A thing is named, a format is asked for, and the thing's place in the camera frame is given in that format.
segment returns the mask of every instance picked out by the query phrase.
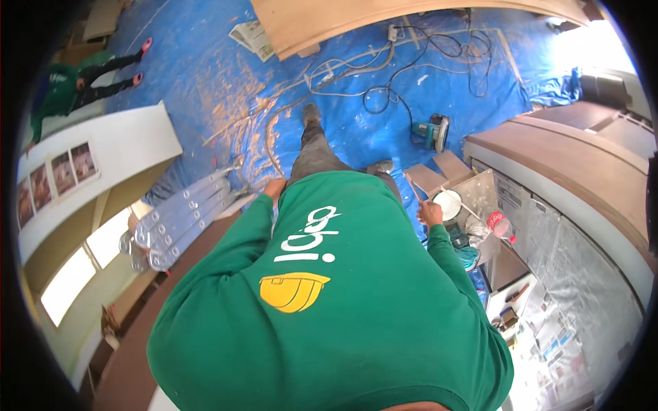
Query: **folded newspaper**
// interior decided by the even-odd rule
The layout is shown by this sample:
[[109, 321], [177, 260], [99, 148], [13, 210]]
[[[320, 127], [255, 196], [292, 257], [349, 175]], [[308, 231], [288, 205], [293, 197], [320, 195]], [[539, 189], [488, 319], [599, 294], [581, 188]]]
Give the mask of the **folded newspaper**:
[[236, 24], [228, 37], [256, 54], [263, 62], [274, 54], [274, 49], [265, 35], [265, 29], [258, 20]]

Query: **green sweatshirt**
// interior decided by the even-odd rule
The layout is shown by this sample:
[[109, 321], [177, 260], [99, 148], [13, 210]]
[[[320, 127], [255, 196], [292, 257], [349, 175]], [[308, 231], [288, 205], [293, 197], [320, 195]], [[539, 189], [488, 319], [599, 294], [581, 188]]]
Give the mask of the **green sweatshirt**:
[[147, 346], [181, 410], [496, 410], [512, 384], [448, 234], [420, 244], [377, 177], [313, 174], [258, 197], [165, 302]]
[[69, 64], [52, 64], [50, 66], [48, 90], [41, 105], [32, 113], [32, 142], [41, 140], [41, 123], [45, 117], [68, 116], [76, 102], [78, 89], [76, 82], [80, 71]]

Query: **dark work pants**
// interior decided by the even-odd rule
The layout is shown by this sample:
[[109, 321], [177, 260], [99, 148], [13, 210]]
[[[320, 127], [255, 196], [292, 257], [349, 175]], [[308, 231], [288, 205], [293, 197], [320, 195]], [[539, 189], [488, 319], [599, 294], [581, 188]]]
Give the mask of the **dark work pants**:
[[119, 57], [116, 59], [108, 60], [106, 63], [97, 66], [85, 67], [80, 71], [80, 78], [84, 80], [85, 88], [78, 92], [76, 102], [73, 104], [73, 110], [79, 109], [82, 106], [93, 103], [96, 100], [110, 97], [117, 94], [119, 91], [132, 87], [132, 79], [124, 80], [122, 82], [108, 85], [107, 87], [92, 87], [93, 83], [98, 77], [108, 73], [117, 68], [124, 68], [141, 59], [140, 53], [130, 56]]
[[[308, 177], [311, 174], [334, 170], [357, 172], [352, 167], [342, 162], [334, 154], [324, 136], [324, 130], [322, 127], [319, 124], [310, 123], [306, 127], [306, 130], [304, 130], [304, 134], [301, 136], [301, 150], [292, 165], [290, 179], [288, 179], [285, 188], [288, 188], [292, 183], [299, 181], [304, 177]], [[397, 188], [397, 184], [395, 184], [395, 180], [393, 180], [391, 176], [385, 172], [375, 171], [373, 170], [373, 167], [368, 167], [368, 171], [366, 172], [367, 174], [372, 174], [382, 180], [388, 188], [393, 191], [393, 194], [397, 197], [399, 202], [402, 203], [400, 190]]]

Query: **coca-cola bottle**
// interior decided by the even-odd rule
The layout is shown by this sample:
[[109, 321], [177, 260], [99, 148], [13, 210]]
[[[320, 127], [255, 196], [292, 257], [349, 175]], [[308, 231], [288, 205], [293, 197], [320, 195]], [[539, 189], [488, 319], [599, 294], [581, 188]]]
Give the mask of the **coca-cola bottle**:
[[517, 241], [516, 235], [512, 234], [512, 223], [500, 211], [489, 214], [487, 227], [500, 239], [508, 240], [511, 244]]

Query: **power strip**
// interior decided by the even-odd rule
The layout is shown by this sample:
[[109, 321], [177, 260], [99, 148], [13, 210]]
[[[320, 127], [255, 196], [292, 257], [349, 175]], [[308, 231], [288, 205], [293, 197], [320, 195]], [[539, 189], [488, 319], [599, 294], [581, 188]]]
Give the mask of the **power strip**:
[[389, 24], [388, 25], [388, 40], [389, 41], [395, 41], [399, 39], [405, 38], [404, 32], [399, 26], [396, 26], [395, 24]]

